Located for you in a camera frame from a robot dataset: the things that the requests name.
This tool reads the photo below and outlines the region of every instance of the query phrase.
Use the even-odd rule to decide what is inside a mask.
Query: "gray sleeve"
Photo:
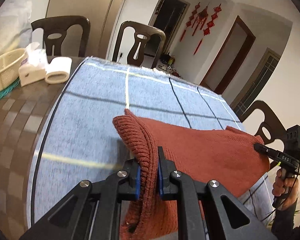
[[[293,234],[293,219],[296,211],[297,201],[285,211],[277,210],[275,212],[274,222],[271,232],[278,240],[289,240]]]

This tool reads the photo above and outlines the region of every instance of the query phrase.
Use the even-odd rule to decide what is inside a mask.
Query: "red chinese knot ornament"
[[[194,19],[194,15],[197,14],[197,9],[200,7],[200,3],[198,3],[195,7],[194,10],[191,13],[191,16],[189,17],[189,21],[186,22],[186,28],[184,29],[181,37],[180,37],[180,41],[182,41],[183,37],[186,34],[186,30],[189,26],[191,26],[191,21]]]
[[[197,16],[197,18],[198,18],[198,23],[197,23],[197,26],[196,26],[196,28],[194,29],[194,31],[193,31],[193,33],[192,33],[192,36],[195,34],[195,32],[196,32],[196,30],[197,30],[197,28],[198,28],[198,26],[199,26],[199,24],[201,24],[202,22],[202,26],[201,26],[201,28],[200,28],[200,30],[202,30],[202,27],[203,27],[203,25],[205,24],[205,22],[206,22],[206,20],[207,20],[207,18],[208,18],[208,13],[207,13],[207,9],[208,9],[208,5],[200,12],[200,13],[198,13],[198,16]]]
[[[213,21],[218,18],[218,13],[222,11],[221,4],[219,6],[213,8],[213,10],[215,11],[215,13],[211,15],[211,21],[209,21],[207,23],[207,28],[203,30],[203,36],[210,34],[210,28],[212,28],[214,26]],[[199,44],[198,44],[197,48],[195,49],[193,55],[197,53],[197,51],[202,43],[202,40],[203,40],[203,38],[199,41]]]

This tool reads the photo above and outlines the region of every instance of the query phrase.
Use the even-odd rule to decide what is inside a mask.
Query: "black stripe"
[[[78,70],[80,69],[80,67],[82,66],[82,64],[85,62],[86,60],[83,60],[79,66],[77,67],[77,69],[74,71],[73,75],[70,77],[70,79],[68,80],[67,84],[65,85],[65,87],[63,88],[61,94],[60,94],[60,97],[56,103],[56,106],[55,108],[53,109],[52,111],[52,114],[51,114],[51,118],[48,122],[48,125],[47,125],[47,129],[45,130],[44,132],[44,136],[43,136],[43,139],[42,139],[42,143],[40,145],[40,150],[39,150],[39,153],[38,153],[38,159],[37,159],[37,163],[35,165],[35,169],[34,169],[34,174],[33,174],[33,179],[32,179],[32,189],[31,189],[31,201],[30,201],[30,223],[31,223],[31,226],[34,225],[34,198],[35,198],[35,187],[36,187],[36,183],[37,183],[37,176],[38,176],[38,170],[39,170],[39,165],[40,165],[40,160],[41,160],[41,156],[42,156],[42,152],[43,152],[43,148],[44,148],[44,144],[47,140],[47,136],[48,136],[48,132],[49,132],[49,129],[50,129],[50,126],[51,126],[51,123],[52,123],[52,120],[53,120],[53,117],[57,111],[57,108],[58,108],[58,105],[61,101],[61,98],[62,96],[64,95],[66,89],[68,88],[70,82],[72,81],[73,77],[76,75],[76,73],[78,72]]]
[[[250,197],[251,197],[251,201],[252,201],[252,205],[253,205],[253,209],[254,209],[254,214],[256,215],[256,217],[258,218],[258,216],[257,216],[257,212],[256,212],[256,206],[254,205],[254,203],[253,203],[253,198],[252,198],[252,195],[251,195],[251,191],[250,191],[250,189],[249,189],[249,192],[250,192]]]
[[[177,101],[178,101],[178,103],[179,103],[179,105],[180,105],[180,107],[181,107],[181,110],[182,110],[182,112],[183,112],[185,118],[186,118],[187,121],[188,121],[189,127],[192,128],[192,127],[191,127],[191,124],[190,124],[190,121],[189,121],[188,117],[186,116],[186,113],[185,113],[185,111],[183,110],[183,107],[182,107],[182,105],[181,105],[181,103],[180,103],[180,101],[179,101],[179,98],[177,97],[177,95],[176,95],[176,93],[175,93],[175,91],[174,91],[174,89],[173,89],[173,85],[172,85],[172,83],[171,83],[170,77],[169,77],[169,82],[170,82],[172,91],[173,91],[173,93],[174,93],[174,95],[175,95],[175,97],[176,97],[176,99],[177,99]]]
[[[84,98],[84,99],[88,99],[88,100],[110,102],[110,103],[117,104],[117,105],[122,105],[122,106],[126,105],[125,102],[120,102],[120,101],[106,99],[106,98],[90,97],[90,96],[85,96],[85,95],[81,95],[81,94],[70,92],[70,91],[66,91],[65,93],[68,94],[68,95],[72,95],[72,96],[75,96],[75,97]],[[183,114],[182,112],[171,111],[171,110],[166,110],[166,109],[161,109],[161,108],[156,108],[156,107],[140,106],[140,105],[136,105],[136,104],[130,104],[130,106],[136,107],[136,108],[141,108],[141,109],[165,112],[165,113],[170,113],[170,114]],[[234,122],[234,120],[230,120],[230,119],[226,119],[226,118],[215,118],[213,116],[208,116],[208,115],[203,115],[203,114],[186,113],[186,115],[187,116],[197,116],[197,117],[204,117],[204,118],[210,118],[210,119],[219,119],[219,120]]]
[[[250,193],[250,196],[243,202],[243,205],[250,199],[250,197],[261,187],[261,185],[266,181],[266,179],[269,177],[269,175],[267,175],[263,182],[260,183],[260,185],[252,192]]]
[[[207,106],[209,107],[210,111],[213,113],[215,119],[217,119],[218,123],[220,124],[221,129],[223,130],[223,127],[222,127],[222,125],[221,125],[219,119],[216,117],[216,115],[215,115],[214,112],[212,111],[212,109],[211,109],[211,107],[209,106],[207,100],[205,100],[205,99],[203,98],[203,96],[200,94],[200,91],[199,91],[199,87],[198,87],[198,86],[197,86],[197,91],[198,91],[199,95],[201,96],[201,98],[206,102],[206,104],[207,104]]]

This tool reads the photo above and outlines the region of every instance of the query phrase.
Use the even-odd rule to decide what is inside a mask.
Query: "ribbed knit fabric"
[[[155,192],[158,146],[179,171],[201,182],[216,179],[236,197],[269,170],[269,159],[253,148],[263,144],[261,137],[232,127],[194,130],[136,117],[128,109],[113,124],[141,166],[141,197],[131,202],[121,225],[123,240],[153,239],[178,229],[176,202],[161,201]]]

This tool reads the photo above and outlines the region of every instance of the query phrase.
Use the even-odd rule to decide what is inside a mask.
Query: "plastic basket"
[[[18,78],[19,67],[26,58],[25,49],[14,49],[0,56],[0,91]]]

